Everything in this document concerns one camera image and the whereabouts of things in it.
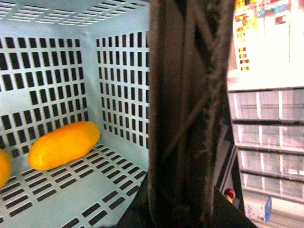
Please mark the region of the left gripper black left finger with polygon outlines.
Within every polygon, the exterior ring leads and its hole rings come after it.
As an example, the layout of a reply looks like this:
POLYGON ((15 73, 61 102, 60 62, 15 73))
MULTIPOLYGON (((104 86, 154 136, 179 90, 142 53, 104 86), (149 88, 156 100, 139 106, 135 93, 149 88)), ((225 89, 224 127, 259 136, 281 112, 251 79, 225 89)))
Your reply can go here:
POLYGON ((154 224, 150 215, 147 186, 148 176, 146 175, 135 198, 117 224, 101 226, 101 228, 153 228, 154 224))

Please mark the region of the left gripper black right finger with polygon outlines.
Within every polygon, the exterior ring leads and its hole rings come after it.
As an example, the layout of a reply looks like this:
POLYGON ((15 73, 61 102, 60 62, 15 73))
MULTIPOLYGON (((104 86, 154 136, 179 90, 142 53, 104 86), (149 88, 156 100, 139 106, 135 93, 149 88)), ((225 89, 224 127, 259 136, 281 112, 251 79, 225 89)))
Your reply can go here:
POLYGON ((257 228, 214 186, 213 223, 215 228, 257 228))

